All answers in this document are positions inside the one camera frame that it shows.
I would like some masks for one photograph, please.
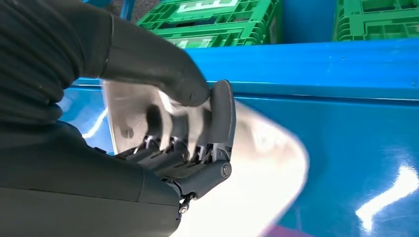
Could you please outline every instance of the bolt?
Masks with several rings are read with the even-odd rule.
[[[230,173],[231,173],[231,166],[229,163],[225,163],[221,167],[221,176],[226,179],[230,176]]]
[[[179,208],[180,214],[185,214],[188,211],[188,205],[183,205]]]

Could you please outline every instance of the blue surface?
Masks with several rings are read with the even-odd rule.
[[[111,4],[112,0],[82,0],[82,2],[89,3],[97,7],[105,7]]]
[[[419,39],[188,53],[209,81],[232,81],[238,100],[305,144],[308,183],[280,225],[317,237],[419,236]],[[99,80],[77,81],[60,105],[82,134],[97,128],[90,145],[112,150]]]
[[[283,0],[284,43],[332,40],[337,0]]]

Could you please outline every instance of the green plastic crate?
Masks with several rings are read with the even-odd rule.
[[[203,48],[258,45],[269,39],[258,23],[230,23],[200,28],[177,28],[152,31],[180,48]]]
[[[419,38],[419,0],[339,0],[333,41]]]
[[[149,30],[200,29],[230,23],[259,23],[274,43],[281,41],[279,0],[176,0],[158,4],[137,25]]]

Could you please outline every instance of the gray floor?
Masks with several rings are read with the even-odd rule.
[[[121,7],[124,0],[114,0],[113,6],[116,8],[118,12],[121,12]],[[136,0],[135,7],[132,11],[132,22],[136,22],[142,16],[144,16],[150,9],[152,9],[155,5],[159,4],[159,0]]]

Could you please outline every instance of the robotic hand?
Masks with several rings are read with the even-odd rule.
[[[231,86],[210,89],[185,52],[80,0],[2,0],[0,21],[0,236],[167,237],[191,199],[230,176]],[[154,85],[184,106],[209,99],[195,153],[183,116],[159,150],[153,107],[138,147],[89,147],[57,120],[79,77]]]

